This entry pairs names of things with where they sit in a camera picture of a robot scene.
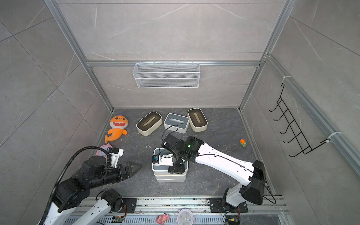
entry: white plastic container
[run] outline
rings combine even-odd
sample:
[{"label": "white plastic container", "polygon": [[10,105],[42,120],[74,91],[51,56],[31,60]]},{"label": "white plastic container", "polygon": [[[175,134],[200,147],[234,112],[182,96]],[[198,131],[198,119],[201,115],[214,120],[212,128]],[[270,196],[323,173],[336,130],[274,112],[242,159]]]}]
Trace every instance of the white plastic container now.
[{"label": "white plastic container", "polygon": [[[169,154],[164,148],[160,149],[161,154]],[[154,155],[159,153],[159,148],[154,150]],[[154,172],[155,178],[159,183],[166,182],[184,182],[186,179],[186,174],[189,169],[189,162],[185,164],[185,172],[183,174],[171,174],[168,171],[169,166],[156,166],[152,164],[152,170]]]},{"label": "white plastic container", "polygon": [[186,133],[189,126],[189,118],[178,114],[169,113],[164,121],[165,129],[176,131],[179,133]]},{"label": "white plastic container", "polygon": [[200,64],[194,62],[135,63],[138,88],[199,87]]},{"label": "white plastic container", "polygon": [[188,117],[191,129],[193,129],[193,131],[201,132],[207,129],[207,120],[201,109],[189,109]]},{"label": "white plastic container", "polygon": [[186,180],[186,174],[155,175],[155,178],[159,183],[184,182]]},{"label": "white plastic container", "polygon": [[144,136],[150,135],[162,124],[162,117],[157,112],[150,112],[136,124],[138,132]]}]

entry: black wall hook rack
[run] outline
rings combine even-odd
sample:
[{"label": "black wall hook rack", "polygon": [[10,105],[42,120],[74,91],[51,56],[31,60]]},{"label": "black wall hook rack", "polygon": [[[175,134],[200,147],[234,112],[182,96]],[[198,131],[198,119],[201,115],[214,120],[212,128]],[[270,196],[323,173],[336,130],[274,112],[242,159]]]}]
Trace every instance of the black wall hook rack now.
[{"label": "black wall hook rack", "polygon": [[[320,144],[319,144],[318,146],[316,146],[315,148],[312,148],[312,147],[310,146],[310,144],[309,144],[309,142],[307,141],[304,133],[302,132],[302,130],[301,130],[301,128],[299,127],[299,125],[297,124],[294,116],[292,115],[291,111],[289,110],[289,108],[287,107],[286,103],[284,102],[284,100],[283,100],[282,97],[281,97],[282,94],[283,94],[283,91],[284,91],[284,87],[285,87],[284,83],[282,83],[280,87],[282,87],[283,89],[281,90],[280,97],[279,97],[279,99],[278,99],[277,102],[276,102],[277,105],[276,105],[275,109],[279,107],[279,109],[281,110],[281,112],[282,112],[283,114],[280,116],[279,119],[277,119],[277,120],[274,119],[274,121],[279,121],[282,117],[285,117],[285,119],[286,119],[286,121],[287,121],[287,123],[288,123],[288,127],[286,128],[286,130],[285,130],[284,133],[282,133],[282,132],[280,132],[280,133],[281,133],[281,134],[285,134],[285,133],[288,131],[288,129],[290,128],[290,130],[292,131],[292,133],[293,133],[293,135],[294,135],[294,138],[291,139],[291,140],[288,141],[288,142],[284,142],[284,141],[283,141],[283,142],[284,142],[285,144],[287,144],[287,143],[290,143],[292,140],[296,139],[297,143],[299,144],[299,146],[300,146],[300,148],[301,148],[301,151],[300,151],[299,153],[297,153],[297,154],[294,155],[294,156],[291,156],[291,155],[289,155],[289,156],[290,156],[290,157],[295,157],[295,156],[299,155],[300,153],[303,153],[304,155],[306,155],[306,154],[308,154],[309,152],[312,152],[312,151],[314,151],[315,149],[317,149],[318,147],[320,147],[320,146],[322,146],[323,144],[327,143],[326,141],[327,141],[327,140],[330,140],[329,138],[326,138],[325,140],[323,140],[322,142],[320,142]],[[284,111],[284,110],[281,108],[281,106],[280,106],[280,103],[281,103],[281,102],[285,105],[285,108],[286,108],[285,111]],[[289,113],[290,113],[292,119],[289,120],[289,119],[286,117],[286,115],[285,115],[286,112],[289,112]],[[293,128],[291,127],[291,124],[292,124],[292,123],[295,123],[295,124],[297,125],[297,127],[299,128],[299,131],[300,131],[300,132],[299,132],[298,134],[295,134]],[[305,141],[306,141],[306,143],[307,143],[307,147],[304,148],[304,149],[302,148],[302,146],[301,146],[301,144],[300,144],[300,142],[299,142],[299,140],[298,140],[298,136],[299,136],[300,134],[302,134],[302,136],[304,137],[304,139],[305,139]]]}]

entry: gray marble wall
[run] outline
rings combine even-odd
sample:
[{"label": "gray marble wall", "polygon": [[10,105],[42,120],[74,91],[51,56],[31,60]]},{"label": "gray marble wall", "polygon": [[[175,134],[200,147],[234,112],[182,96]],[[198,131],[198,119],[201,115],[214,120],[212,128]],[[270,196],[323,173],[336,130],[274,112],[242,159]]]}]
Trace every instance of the gray marble wall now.
[{"label": "gray marble wall", "polygon": [[[352,144],[360,149],[359,1],[299,0],[272,52]],[[360,180],[331,144],[300,151],[279,109],[281,78],[266,66],[245,106],[248,126],[277,194],[296,224],[358,224]],[[312,147],[327,137],[285,87],[284,101]],[[306,142],[300,136],[300,144]]]},{"label": "gray marble wall", "polygon": [[[88,60],[259,60],[283,0],[58,0]],[[139,89],[94,68],[115,107],[237,107],[255,68],[201,68],[196,89]]]},{"label": "gray marble wall", "polygon": [[57,2],[87,57],[102,60],[260,59],[283,7],[281,0]]},{"label": "gray marble wall", "polygon": [[37,224],[109,111],[42,0],[0,1],[0,77],[0,224]]}]

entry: dark stone floor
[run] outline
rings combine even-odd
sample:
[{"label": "dark stone floor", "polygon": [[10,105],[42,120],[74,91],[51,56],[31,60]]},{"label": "dark stone floor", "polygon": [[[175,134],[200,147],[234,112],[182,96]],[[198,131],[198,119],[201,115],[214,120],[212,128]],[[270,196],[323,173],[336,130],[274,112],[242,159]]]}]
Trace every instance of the dark stone floor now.
[{"label": "dark stone floor", "polygon": [[[185,182],[158,183],[151,169],[151,157],[153,149],[158,148],[161,144],[161,134],[165,130],[164,125],[146,137],[139,134],[136,129],[136,123],[151,111],[161,114],[164,121],[168,113],[187,116],[188,109],[116,109],[113,116],[125,116],[129,125],[126,128],[127,135],[122,135],[118,140],[111,141],[110,144],[124,149],[124,155],[119,159],[120,163],[133,161],[141,163],[143,168],[125,181],[92,189],[90,196],[95,196],[101,190],[109,188],[115,189],[123,196],[223,195],[226,188],[232,188],[238,184],[235,179],[216,169],[192,162],[189,162]],[[189,125],[185,134],[174,132],[173,135],[183,140],[186,140],[188,136],[194,136],[232,157],[244,161],[255,161],[251,146],[248,144],[243,148],[239,144],[240,139],[248,141],[249,137],[246,135],[237,109],[204,108],[202,111],[208,120],[207,130],[196,133]]]}]

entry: orange plush shark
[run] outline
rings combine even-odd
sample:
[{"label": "orange plush shark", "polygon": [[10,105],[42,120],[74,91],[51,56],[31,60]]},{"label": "orange plush shark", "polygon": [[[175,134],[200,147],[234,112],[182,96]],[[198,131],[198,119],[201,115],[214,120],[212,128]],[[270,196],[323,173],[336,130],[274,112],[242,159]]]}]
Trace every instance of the orange plush shark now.
[{"label": "orange plush shark", "polygon": [[123,116],[114,116],[110,120],[110,126],[112,129],[108,131],[108,134],[111,134],[110,136],[105,135],[105,143],[108,143],[108,141],[115,141],[118,138],[121,137],[121,135],[125,134],[127,135],[127,131],[125,128],[129,122],[127,119]]}]

